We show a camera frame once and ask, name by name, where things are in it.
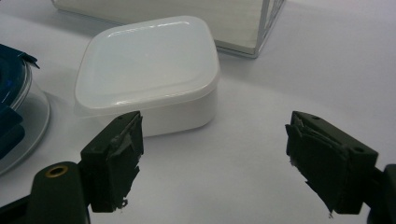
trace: white plastic box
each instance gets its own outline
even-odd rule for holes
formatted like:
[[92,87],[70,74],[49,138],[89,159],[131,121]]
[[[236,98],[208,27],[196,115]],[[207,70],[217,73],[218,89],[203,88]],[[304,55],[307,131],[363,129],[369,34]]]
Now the white plastic box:
[[143,134],[200,127],[216,115],[219,59],[204,21],[174,17],[112,28],[86,49],[78,111],[109,123],[140,110]]
[[204,20],[218,49],[256,58],[284,0],[52,0],[61,10],[129,24],[175,16]]

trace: white table surface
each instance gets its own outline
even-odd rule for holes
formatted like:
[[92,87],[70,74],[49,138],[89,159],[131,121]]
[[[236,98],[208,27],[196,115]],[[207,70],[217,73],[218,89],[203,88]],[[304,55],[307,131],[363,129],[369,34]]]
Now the white table surface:
[[[365,223],[333,215],[285,154],[291,111],[320,116],[396,162],[396,2],[288,0],[257,60],[219,54],[217,116],[145,138],[129,205],[92,223]],[[91,38],[115,26],[57,11],[50,0],[0,1],[0,42],[38,59],[51,120],[35,152],[0,176],[0,206],[29,194],[35,173],[101,130],[79,119],[74,84]]]

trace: plastic container lid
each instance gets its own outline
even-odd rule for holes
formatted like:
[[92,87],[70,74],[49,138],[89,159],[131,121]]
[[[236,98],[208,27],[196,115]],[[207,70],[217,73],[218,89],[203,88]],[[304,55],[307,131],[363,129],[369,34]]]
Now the plastic container lid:
[[32,83],[30,63],[36,67],[36,58],[0,44],[0,103],[16,110]]
[[204,21],[174,17],[112,28],[87,47],[76,83],[93,115],[174,105],[217,87],[219,59]]

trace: white square container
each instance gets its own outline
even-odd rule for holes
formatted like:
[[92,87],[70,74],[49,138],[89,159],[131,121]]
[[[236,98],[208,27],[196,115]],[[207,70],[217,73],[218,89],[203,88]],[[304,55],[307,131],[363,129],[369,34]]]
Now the white square container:
[[218,49],[259,56],[284,0],[52,0],[60,10],[129,24],[188,15],[204,20]]
[[110,122],[140,110],[143,134],[200,127],[216,115],[219,59],[204,21],[174,17],[112,28],[86,49],[79,111]]

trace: round container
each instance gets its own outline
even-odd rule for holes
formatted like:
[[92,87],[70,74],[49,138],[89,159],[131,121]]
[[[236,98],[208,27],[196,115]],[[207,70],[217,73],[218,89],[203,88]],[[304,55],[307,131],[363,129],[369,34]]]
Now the round container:
[[145,136],[200,127],[216,115],[219,59],[204,21],[174,17],[116,27],[87,47],[77,110],[104,124],[140,110]]
[[32,80],[29,63],[36,59],[0,45],[0,101],[22,117],[24,137],[0,160],[0,175],[17,165],[35,148],[50,120],[50,103]]

